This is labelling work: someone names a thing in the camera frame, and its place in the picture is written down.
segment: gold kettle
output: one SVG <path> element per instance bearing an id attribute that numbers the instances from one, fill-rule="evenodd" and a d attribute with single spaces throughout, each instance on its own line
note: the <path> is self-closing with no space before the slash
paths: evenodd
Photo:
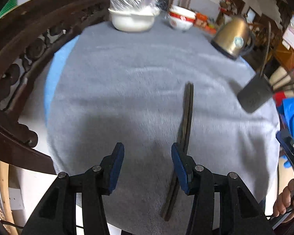
<path id="1" fill-rule="evenodd" d="M 226 57 L 236 60 L 253 49 L 255 35 L 244 18 L 235 16 L 216 33 L 211 45 Z"/>

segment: doorway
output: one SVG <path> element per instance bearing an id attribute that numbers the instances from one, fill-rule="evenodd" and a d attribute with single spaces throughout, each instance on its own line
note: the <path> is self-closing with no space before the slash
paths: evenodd
<path id="1" fill-rule="evenodd" d="M 237 8 L 237 15 L 241 15 L 243 8 L 245 6 L 245 2 L 243 0 L 231 0 L 235 3 Z"/>

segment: wooden chair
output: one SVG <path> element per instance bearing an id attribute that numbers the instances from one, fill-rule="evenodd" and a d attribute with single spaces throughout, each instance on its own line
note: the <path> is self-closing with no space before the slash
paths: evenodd
<path id="1" fill-rule="evenodd" d="M 85 27 L 107 20 L 109 5 L 109 0 L 30 0 L 0 19 L 0 105 L 8 98 L 0 107 L 1 161 L 55 174 L 51 158 L 34 149 L 38 135 L 18 118 L 54 53 Z"/>

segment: utensil holder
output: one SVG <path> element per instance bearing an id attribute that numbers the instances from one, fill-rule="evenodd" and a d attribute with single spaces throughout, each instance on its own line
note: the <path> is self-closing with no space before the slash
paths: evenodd
<path id="1" fill-rule="evenodd" d="M 273 89 L 265 77 L 257 73 L 237 94 L 237 99 L 247 113 L 253 113 L 273 96 Z"/>

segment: table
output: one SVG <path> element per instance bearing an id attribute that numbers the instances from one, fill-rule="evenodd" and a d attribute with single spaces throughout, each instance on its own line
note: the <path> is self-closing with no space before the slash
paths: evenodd
<path id="1" fill-rule="evenodd" d="M 236 94 L 253 75 L 242 58 L 224 57 L 195 27 L 178 32 L 162 17 L 144 33 L 120 32 L 110 22 L 90 26 L 55 55 L 47 78 L 55 170 L 83 173 L 122 142 L 117 188 L 103 198 L 107 221 L 133 234 L 184 234 L 192 197 L 179 192 L 169 222 L 160 211 L 190 81 L 188 154 L 214 173 L 238 173 L 260 201 L 277 172 L 279 118 L 273 100 L 253 114 L 241 108 Z M 218 204 L 216 198 L 214 228 Z"/>

